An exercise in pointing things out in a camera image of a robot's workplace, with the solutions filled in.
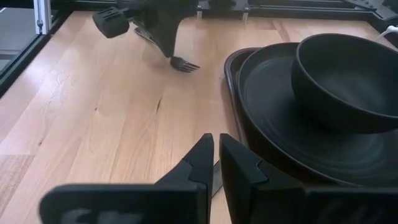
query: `wooden table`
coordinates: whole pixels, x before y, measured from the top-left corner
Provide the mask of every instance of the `wooden table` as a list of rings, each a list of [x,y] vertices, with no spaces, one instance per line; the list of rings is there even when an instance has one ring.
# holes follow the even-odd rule
[[[227,56],[324,32],[378,35],[361,21],[189,18],[175,52],[201,69],[186,74],[132,29],[106,39],[91,12],[74,12],[0,99],[0,223],[39,223],[56,185],[155,182],[203,133],[216,162],[219,134],[237,137]],[[223,190],[211,210],[212,223],[231,222]]]

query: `wooden tabletop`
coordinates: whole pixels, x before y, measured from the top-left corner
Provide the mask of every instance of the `wooden tabletop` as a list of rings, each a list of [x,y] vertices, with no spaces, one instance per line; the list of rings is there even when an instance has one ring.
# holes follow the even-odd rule
[[[175,54],[201,69],[187,74],[132,29],[106,39],[91,15],[74,12],[0,99],[0,223],[40,223],[39,200],[56,185],[153,183],[203,133],[213,133],[216,162],[219,134],[238,137],[223,75],[235,50],[378,35],[361,21],[189,18]],[[223,190],[211,222],[231,223]]]

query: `metal fork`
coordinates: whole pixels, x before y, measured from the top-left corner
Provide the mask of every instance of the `metal fork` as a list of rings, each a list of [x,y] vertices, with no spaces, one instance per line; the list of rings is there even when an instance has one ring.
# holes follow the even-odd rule
[[[134,29],[134,32],[136,34],[138,34],[140,37],[157,45],[155,40],[150,36],[150,34],[144,28],[136,27]],[[176,57],[176,56],[171,56],[170,64],[174,69],[176,69],[180,72],[187,72],[187,73],[194,72],[195,70],[198,70],[200,68],[198,65],[194,65],[194,64],[184,60],[183,58]]]

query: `black dinner plate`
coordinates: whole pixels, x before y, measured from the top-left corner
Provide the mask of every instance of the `black dinner plate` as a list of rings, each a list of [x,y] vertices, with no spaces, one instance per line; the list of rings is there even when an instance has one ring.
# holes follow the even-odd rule
[[[244,114],[275,149],[339,184],[398,185],[398,131],[340,134],[314,122],[295,100],[291,66],[298,43],[251,54],[237,77]]]

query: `black bowl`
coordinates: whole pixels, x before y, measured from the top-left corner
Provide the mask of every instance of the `black bowl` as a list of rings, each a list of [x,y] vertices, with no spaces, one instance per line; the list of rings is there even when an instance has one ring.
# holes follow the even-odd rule
[[[311,118],[343,133],[398,128],[398,52],[343,34],[313,35],[297,47],[292,88]]]

